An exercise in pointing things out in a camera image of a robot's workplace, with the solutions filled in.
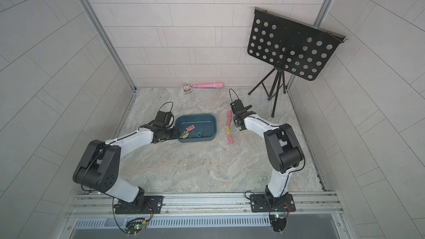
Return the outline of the teal plastic storage box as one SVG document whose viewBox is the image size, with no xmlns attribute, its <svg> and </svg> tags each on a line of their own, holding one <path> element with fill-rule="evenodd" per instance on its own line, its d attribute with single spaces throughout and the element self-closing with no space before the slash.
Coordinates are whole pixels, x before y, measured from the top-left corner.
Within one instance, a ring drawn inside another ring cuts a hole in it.
<svg viewBox="0 0 425 239">
<path fill-rule="evenodd" d="M 186 131 L 186 128 L 194 125 L 195 129 L 189 132 L 186 139 L 180 136 Z M 175 126 L 178 129 L 178 141 L 181 143 L 207 142 L 212 141 L 217 133 L 216 118 L 212 114 L 192 114 L 177 118 Z M 195 133 L 202 130 L 202 137 L 198 138 Z"/>
</svg>

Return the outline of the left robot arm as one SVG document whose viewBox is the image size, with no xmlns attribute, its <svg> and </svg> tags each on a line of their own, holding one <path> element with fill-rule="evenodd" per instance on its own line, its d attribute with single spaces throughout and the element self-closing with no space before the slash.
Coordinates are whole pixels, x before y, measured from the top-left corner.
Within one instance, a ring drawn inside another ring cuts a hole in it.
<svg viewBox="0 0 425 239">
<path fill-rule="evenodd" d="M 177 138 L 177 128 L 152 121 L 115 139 L 93 140 L 74 171 L 73 181 L 117 199 L 120 214 L 142 212 L 147 208 L 145 191 L 119 176 L 120 161 L 138 148 Z"/>
</svg>

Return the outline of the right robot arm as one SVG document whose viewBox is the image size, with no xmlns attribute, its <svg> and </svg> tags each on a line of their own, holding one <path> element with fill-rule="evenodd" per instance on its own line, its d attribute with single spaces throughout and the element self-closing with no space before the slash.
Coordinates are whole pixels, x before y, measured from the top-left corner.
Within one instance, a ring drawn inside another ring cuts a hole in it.
<svg viewBox="0 0 425 239">
<path fill-rule="evenodd" d="M 267 156 L 273 168 L 266 185 L 265 197 L 270 205 L 288 193 L 291 176 L 305 167 L 305 155 L 291 125 L 277 125 L 247 108 L 232 108 L 233 121 L 241 130 L 249 130 L 264 139 Z"/>
</svg>

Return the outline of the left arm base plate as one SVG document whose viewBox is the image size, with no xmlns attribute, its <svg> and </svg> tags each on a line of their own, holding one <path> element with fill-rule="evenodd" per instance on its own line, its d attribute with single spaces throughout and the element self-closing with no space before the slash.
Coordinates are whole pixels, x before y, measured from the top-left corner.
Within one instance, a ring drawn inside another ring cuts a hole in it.
<svg viewBox="0 0 425 239">
<path fill-rule="evenodd" d="M 119 200 L 114 205 L 115 214 L 159 214 L 162 209 L 164 196 L 143 196 L 134 202 Z"/>
</svg>

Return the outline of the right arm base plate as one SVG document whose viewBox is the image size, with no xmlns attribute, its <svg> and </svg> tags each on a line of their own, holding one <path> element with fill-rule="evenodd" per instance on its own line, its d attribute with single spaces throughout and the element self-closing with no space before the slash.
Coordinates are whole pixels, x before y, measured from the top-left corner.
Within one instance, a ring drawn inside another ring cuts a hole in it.
<svg viewBox="0 0 425 239">
<path fill-rule="evenodd" d="M 265 194 L 251 194 L 249 197 L 252 212 L 295 212 L 293 196 L 285 193 L 280 198 L 266 196 Z"/>
</svg>

